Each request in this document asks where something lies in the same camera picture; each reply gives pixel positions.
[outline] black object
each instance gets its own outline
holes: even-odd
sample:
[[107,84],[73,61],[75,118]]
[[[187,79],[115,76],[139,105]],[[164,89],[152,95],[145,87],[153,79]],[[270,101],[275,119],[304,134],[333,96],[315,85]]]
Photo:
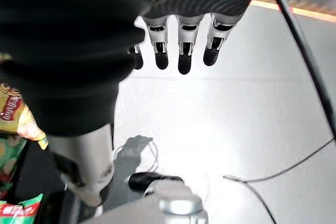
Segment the black object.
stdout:
[[179,63],[178,63],[178,70],[181,74],[187,74],[189,73],[191,69],[191,55],[188,54],[182,54],[178,57]]
[[51,152],[43,151],[36,141],[28,141],[13,177],[8,201],[17,204],[43,193],[46,197],[64,191]]
[[178,176],[165,176],[158,173],[142,172],[132,174],[128,185],[132,190],[146,191],[149,185],[158,179],[171,179],[184,182],[183,179]]
[[134,69],[136,70],[139,70],[143,67],[143,59],[142,59],[142,54],[141,52],[135,52],[135,48],[134,46],[131,46],[129,49],[128,49],[128,52],[130,55],[132,55],[135,59],[135,64],[134,64]]
[[206,64],[209,67],[215,64],[218,58],[218,54],[219,54],[219,50],[217,49],[205,48],[204,56],[203,56],[204,64]]
[[155,62],[158,68],[164,70],[168,67],[167,52],[155,53]]
[[305,35],[302,32],[300,25],[295,20],[289,5],[286,0],[276,0],[278,5],[280,6],[280,10],[287,22],[287,25],[292,32],[295,42],[297,43],[302,58],[308,68],[311,79],[315,85],[317,94],[321,101],[324,113],[326,115],[329,127],[331,129],[333,138],[336,138],[336,118],[335,113],[333,111],[333,107],[331,105],[330,96],[328,91],[324,85],[322,75],[318,68],[318,65],[315,61],[314,55],[310,49],[310,46],[306,40]]

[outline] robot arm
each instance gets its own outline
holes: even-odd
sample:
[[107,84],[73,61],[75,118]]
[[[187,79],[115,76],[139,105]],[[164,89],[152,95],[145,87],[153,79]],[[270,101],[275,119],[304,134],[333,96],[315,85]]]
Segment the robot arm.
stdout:
[[[0,52],[10,55],[0,79],[20,89],[63,181],[87,205],[98,206],[114,170],[110,125],[118,84],[143,64],[138,44],[144,31],[134,27],[136,17],[148,26],[157,66],[179,57],[186,74],[203,15],[212,14],[204,53],[211,66],[250,1],[0,0]],[[179,20],[179,56],[167,52],[169,15]]]

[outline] snack bag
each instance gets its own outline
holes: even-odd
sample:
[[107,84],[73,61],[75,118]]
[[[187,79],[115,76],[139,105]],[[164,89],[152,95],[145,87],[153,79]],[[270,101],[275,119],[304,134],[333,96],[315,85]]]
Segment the snack bag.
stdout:
[[47,145],[46,134],[37,126],[31,111],[24,104],[20,92],[0,82],[0,132],[19,134],[38,141],[44,150]]
[[35,216],[42,200],[43,194],[25,200],[19,205],[7,204],[0,201],[0,223],[1,224],[33,224]]
[[0,135],[0,199],[7,196],[12,186],[10,181],[25,144],[26,140],[21,136]]

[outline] gray floor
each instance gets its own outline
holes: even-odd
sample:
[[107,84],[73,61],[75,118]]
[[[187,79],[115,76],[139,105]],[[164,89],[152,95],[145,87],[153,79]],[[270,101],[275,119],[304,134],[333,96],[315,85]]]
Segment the gray floor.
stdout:
[[[336,25],[298,18],[336,104]],[[148,146],[153,141],[158,171],[182,176],[204,199],[210,223],[271,223],[246,187],[222,175],[272,175],[331,139],[299,50],[278,11],[250,6],[212,67],[202,61],[209,17],[202,22],[192,70],[182,76],[176,24],[171,18],[168,68],[156,67],[146,37],[140,46],[144,67],[120,85],[114,138],[117,147],[126,142],[128,147],[121,149],[118,163],[127,167],[136,156],[133,170],[148,170],[155,159]],[[130,148],[136,141],[140,146]],[[121,193],[108,208],[139,197],[127,191],[131,173],[116,180],[112,190]],[[335,223],[335,181],[332,143],[290,172],[253,186],[278,223]]]

